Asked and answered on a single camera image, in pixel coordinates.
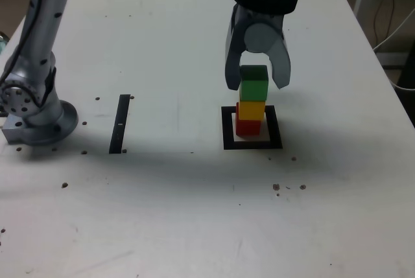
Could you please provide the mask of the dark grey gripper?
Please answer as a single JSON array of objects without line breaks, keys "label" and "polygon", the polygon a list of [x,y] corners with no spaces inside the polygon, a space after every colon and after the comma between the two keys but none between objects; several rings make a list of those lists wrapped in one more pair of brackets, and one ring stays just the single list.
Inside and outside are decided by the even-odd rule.
[{"label": "dark grey gripper", "polygon": [[235,4],[226,37],[225,79],[230,90],[238,90],[241,83],[242,53],[263,53],[272,67],[272,79],[278,89],[289,85],[291,61],[282,33],[284,16],[271,16],[245,10]]}]

